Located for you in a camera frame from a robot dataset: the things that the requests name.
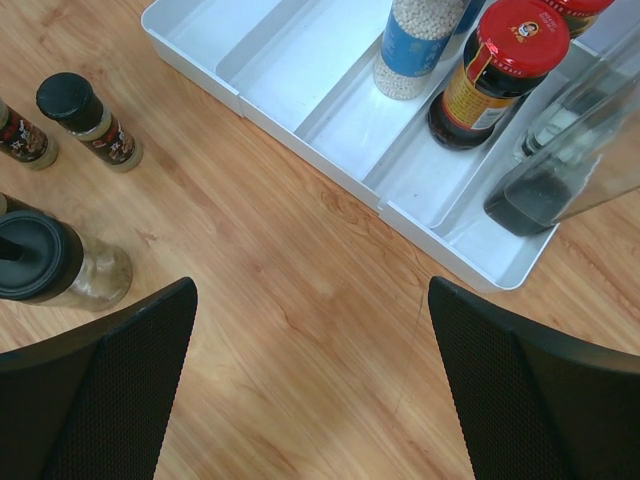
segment black lid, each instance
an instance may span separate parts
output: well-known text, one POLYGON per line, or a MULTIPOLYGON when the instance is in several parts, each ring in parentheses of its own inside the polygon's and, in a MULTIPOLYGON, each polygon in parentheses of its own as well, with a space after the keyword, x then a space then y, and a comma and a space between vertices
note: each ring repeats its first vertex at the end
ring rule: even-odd
POLYGON ((89 81, 69 72, 56 73, 42 82, 36 103, 45 116, 77 133, 98 126, 104 110, 89 81))
POLYGON ((0 259, 0 298, 44 302, 69 288, 82 266, 76 232, 41 213, 23 210, 0 217, 0 237, 24 251, 18 260, 0 259))

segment spice jar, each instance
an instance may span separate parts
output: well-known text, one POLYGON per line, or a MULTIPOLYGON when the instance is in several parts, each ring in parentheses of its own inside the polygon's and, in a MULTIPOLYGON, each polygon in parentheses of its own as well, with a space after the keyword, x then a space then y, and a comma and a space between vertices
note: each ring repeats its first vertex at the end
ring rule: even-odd
POLYGON ((598 16, 604 12, 614 0, 542 0, 564 17, 571 33, 576 38, 589 30, 598 16))
POLYGON ((62 125, 112 170, 128 172, 140 163, 142 146, 84 77, 58 73, 47 78, 38 89, 36 103, 45 116, 62 125))
POLYGON ((410 100, 427 86, 468 0, 394 0, 373 79, 394 100, 410 100))
POLYGON ((20 210, 32 210, 34 212, 40 212, 35 207, 31 205, 27 205, 24 202, 21 202, 17 198, 13 198, 6 193, 0 192, 0 215, 5 215, 11 212, 18 212, 20 210))
POLYGON ((56 161, 58 144, 0 98, 0 152, 31 170, 56 161))
POLYGON ((117 304, 131 279, 119 247, 40 213, 0 217, 0 298, 97 311, 117 304))
POLYGON ((487 9, 464 48, 463 62, 427 119, 443 146, 477 147, 522 96, 565 57, 569 31, 540 0, 498 0, 487 9))

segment bottle cap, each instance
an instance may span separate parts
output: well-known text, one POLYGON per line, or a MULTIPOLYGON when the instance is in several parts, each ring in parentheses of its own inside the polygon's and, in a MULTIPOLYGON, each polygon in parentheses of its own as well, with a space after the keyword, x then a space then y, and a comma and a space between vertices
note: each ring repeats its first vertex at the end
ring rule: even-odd
POLYGON ((64 292, 80 272, 84 251, 67 224, 41 213, 18 211, 0 217, 0 237, 21 255, 0 259, 0 298, 40 303, 64 292))
POLYGON ((597 15, 611 6, 614 0, 542 0, 561 15, 586 17, 597 15))
POLYGON ((47 78, 36 93, 36 104, 43 115, 74 133, 97 127, 104 112, 89 81, 69 72, 47 78))
POLYGON ((514 77, 546 75, 569 51, 567 23, 540 0, 498 0, 482 16, 477 35, 491 65, 514 77))

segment wooden floor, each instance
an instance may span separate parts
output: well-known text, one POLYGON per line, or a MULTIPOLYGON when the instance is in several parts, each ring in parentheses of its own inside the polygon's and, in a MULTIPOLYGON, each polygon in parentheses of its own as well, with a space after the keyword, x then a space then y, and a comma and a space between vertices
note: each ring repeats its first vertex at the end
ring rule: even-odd
MULTIPOLYGON (((62 147, 39 173, 3 159, 0 190, 126 248, 125 304, 195 279, 157 478, 470 478, 424 301, 433 275, 452 276, 164 64, 140 28, 148 3, 0 3, 0 95, 62 147), (144 142, 139 168, 106 171, 37 112, 38 85, 63 70, 144 142)), ((526 286, 490 299, 640 354, 639 204, 567 222, 526 286)), ((0 351, 92 318, 3 302, 0 351)))

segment red cap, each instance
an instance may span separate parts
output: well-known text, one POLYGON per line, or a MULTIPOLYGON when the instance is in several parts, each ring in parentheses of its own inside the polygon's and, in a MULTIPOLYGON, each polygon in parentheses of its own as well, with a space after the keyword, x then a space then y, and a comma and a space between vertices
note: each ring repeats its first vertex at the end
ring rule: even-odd
POLYGON ((549 73, 567 55, 571 41, 562 16, 540 0, 498 0, 483 15, 477 35, 491 64, 514 77, 549 73))
POLYGON ((614 0, 542 0, 562 15, 588 17, 605 11, 614 0))

